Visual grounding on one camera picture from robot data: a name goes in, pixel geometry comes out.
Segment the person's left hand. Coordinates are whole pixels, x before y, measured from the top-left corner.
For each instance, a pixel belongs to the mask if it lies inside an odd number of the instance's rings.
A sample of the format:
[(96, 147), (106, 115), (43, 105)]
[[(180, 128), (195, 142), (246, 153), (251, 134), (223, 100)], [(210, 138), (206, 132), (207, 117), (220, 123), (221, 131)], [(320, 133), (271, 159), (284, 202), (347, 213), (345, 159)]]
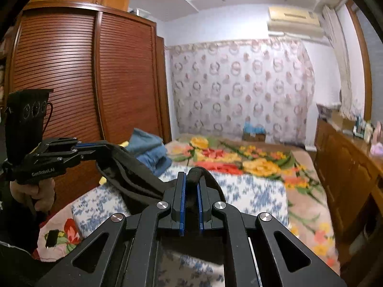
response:
[(17, 181), (10, 182), (12, 197), (21, 204), (27, 203), (27, 198), (34, 199), (34, 209), (48, 213), (55, 202), (55, 180), (44, 179), (38, 185), (20, 185)]

